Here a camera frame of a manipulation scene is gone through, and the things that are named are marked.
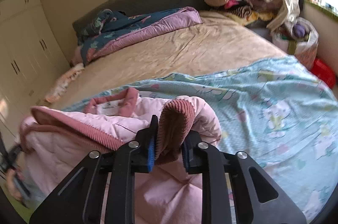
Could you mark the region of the person's left hand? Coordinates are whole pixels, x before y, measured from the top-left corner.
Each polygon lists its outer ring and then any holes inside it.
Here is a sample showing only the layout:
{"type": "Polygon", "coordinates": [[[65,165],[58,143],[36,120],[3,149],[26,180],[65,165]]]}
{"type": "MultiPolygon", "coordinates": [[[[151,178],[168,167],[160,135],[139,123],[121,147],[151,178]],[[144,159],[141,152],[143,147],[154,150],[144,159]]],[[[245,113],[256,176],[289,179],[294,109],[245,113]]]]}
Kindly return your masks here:
{"type": "Polygon", "coordinates": [[[6,172],[6,187],[10,195],[22,204],[30,201],[31,192],[23,182],[21,168],[9,168],[6,172]]]}

